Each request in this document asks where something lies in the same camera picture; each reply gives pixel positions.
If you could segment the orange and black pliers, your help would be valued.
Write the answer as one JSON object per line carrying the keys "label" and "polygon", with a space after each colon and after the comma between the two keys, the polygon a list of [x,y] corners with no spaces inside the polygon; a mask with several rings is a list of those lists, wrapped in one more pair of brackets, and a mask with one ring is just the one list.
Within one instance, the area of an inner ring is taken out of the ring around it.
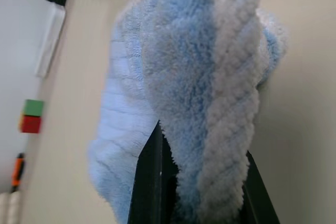
{"label": "orange and black pliers", "polygon": [[19,153],[16,157],[14,170],[12,173],[11,193],[18,191],[25,167],[25,153]]}

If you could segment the flat white box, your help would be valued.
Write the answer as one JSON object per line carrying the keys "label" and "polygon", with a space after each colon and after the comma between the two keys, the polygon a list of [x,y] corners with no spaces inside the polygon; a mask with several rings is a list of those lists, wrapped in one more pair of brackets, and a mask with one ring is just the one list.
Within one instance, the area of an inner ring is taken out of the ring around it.
{"label": "flat white box", "polygon": [[35,76],[44,78],[49,70],[54,52],[65,21],[66,10],[63,6],[49,2],[46,27],[39,47]]}

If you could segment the red cube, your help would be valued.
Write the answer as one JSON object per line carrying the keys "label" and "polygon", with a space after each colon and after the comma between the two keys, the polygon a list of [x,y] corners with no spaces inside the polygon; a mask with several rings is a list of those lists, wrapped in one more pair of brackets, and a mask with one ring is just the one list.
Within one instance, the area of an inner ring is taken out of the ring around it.
{"label": "red cube", "polygon": [[22,133],[38,134],[41,126],[41,117],[25,115]]}

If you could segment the light blue towel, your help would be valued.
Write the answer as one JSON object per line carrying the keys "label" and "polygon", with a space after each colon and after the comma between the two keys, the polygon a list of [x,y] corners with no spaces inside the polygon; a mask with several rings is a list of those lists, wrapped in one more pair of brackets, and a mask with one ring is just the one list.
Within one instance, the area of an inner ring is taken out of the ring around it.
{"label": "light blue towel", "polygon": [[117,223],[160,125],[178,167],[175,221],[238,224],[257,87],[286,53],[285,30],[259,0],[130,0],[110,43],[89,172]]}

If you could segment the green cube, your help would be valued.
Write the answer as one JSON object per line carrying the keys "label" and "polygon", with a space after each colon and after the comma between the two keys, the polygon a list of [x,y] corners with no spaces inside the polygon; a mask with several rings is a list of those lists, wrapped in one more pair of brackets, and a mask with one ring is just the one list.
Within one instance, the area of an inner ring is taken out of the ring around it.
{"label": "green cube", "polygon": [[28,116],[41,117],[44,109],[44,101],[41,100],[25,100],[23,114]]}

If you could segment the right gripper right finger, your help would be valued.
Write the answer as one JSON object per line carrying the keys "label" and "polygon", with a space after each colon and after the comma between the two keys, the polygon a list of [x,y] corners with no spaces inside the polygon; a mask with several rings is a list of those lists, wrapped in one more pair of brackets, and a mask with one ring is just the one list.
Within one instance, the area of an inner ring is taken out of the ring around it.
{"label": "right gripper right finger", "polygon": [[267,189],[250,152],[248,176],[243,184],[242,224],[280,224]]}

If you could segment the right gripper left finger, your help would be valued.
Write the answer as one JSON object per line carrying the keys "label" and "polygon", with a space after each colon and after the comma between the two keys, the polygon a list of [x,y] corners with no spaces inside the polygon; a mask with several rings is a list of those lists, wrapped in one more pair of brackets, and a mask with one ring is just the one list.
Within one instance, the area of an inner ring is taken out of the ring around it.
{"label": "right gripper left finger", "polygon": [[128,224],[175,224],[178,167],[157,123],[140,153]]}

